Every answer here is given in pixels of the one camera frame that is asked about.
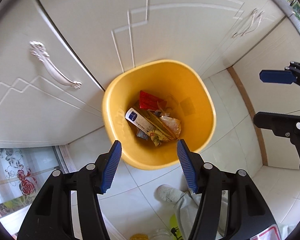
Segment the white ointment tube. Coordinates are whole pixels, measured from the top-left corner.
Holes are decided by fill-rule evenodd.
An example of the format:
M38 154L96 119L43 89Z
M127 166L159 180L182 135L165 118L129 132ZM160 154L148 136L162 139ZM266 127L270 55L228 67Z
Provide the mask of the white ointment tube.
M130 108L126 114L125 119L132 123L134 126L142 130L147 135L155 131L156 127L153 126L146 118L144 118L136 109Z

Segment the red foil tea packet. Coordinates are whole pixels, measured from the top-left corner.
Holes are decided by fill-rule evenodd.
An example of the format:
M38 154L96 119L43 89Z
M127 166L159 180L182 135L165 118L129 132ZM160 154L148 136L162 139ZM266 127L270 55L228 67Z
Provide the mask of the red foil tea packet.
M160 108L165 108L167 101L158 98L152 94L146 93L143 90L139 94L139 108L144 110L157 111Z

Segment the white shoe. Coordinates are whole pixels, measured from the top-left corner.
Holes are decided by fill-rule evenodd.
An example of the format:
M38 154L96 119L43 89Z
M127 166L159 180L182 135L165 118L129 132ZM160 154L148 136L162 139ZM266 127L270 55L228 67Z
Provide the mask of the white shoe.
M158 197L168 203L176 204L183 196L185 192L171 187L170 185L160 185L157 188Z

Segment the amber cellophane wrapper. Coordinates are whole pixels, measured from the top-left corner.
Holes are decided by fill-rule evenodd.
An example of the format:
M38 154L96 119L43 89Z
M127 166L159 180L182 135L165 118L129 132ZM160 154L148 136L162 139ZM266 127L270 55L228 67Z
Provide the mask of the amber cellophane wrapper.
M161 131L170 140L177 140L176 135L172 130L164 124L159 117L157 117L153 112L147 110L148 119L151 124L153 124L159 131Z

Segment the silver torn foil packet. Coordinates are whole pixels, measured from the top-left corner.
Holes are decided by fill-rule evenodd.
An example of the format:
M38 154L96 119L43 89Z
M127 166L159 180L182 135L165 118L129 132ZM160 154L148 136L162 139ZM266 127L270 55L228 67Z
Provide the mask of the silver torn foil packet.
M161 121L174 133L174 135L179 138L181 134L181 121L176 118L162 115L160 117Z

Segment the yellow trash bin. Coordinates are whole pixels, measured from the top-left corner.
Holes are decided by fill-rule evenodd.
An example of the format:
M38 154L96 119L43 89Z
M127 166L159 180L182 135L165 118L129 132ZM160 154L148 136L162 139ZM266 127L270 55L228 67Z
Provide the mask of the yellow trash bin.
M134 168L158 170L178 163L177 140L155 145L151 139L136 136L137 127L125 119L130 108L148 118L139 108L143 90L167 101L165 108L153 112L181 121L180 139L192 152L200 152L210 142L216 127L216 111L202 79L188 65L174 60L153 61L115 78L102 101L102 116L111 141L122 144L122 159Z

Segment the blue toothpaste box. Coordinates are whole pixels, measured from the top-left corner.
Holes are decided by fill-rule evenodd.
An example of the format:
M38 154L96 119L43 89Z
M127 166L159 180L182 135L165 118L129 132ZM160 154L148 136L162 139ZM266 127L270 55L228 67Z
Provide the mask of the blue toothpaste box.
M136 136L138 138L144 139L144 140L148 140L149 139L149 135L147 133L145 133L144 131L142 131L141 129L137 130Z

